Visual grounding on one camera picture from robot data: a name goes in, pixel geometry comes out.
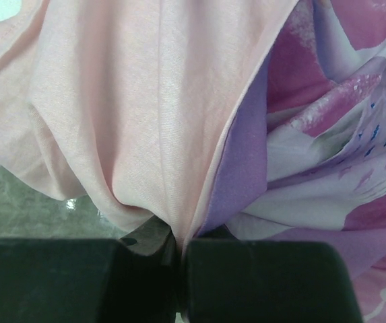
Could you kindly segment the purple princess print pillowcase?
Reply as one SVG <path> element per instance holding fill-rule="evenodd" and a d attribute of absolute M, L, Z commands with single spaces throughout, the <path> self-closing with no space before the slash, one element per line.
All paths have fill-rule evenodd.
<path fill-rule="evenodd" d="M 0 164 L 181 248 L 221 225 L 327 242 L 386 322 L 386 1 L 23 1 Z"/>

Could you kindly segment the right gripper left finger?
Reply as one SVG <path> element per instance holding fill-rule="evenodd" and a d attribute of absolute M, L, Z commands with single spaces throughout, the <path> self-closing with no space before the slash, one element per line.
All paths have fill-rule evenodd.
<path fill-rule="evenodd" d="M 176 259 L 167 231 L 0 238 L 0 322 L 174 322 Z"/>

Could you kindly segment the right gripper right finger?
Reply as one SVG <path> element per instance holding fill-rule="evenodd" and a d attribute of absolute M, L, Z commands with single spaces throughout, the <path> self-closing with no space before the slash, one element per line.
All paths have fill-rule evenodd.
<path fill-rule="evenodd" d="M 189 322 L 361 322 L 346 265 L 321 242 L 195 238 L 185 250 Z"/>

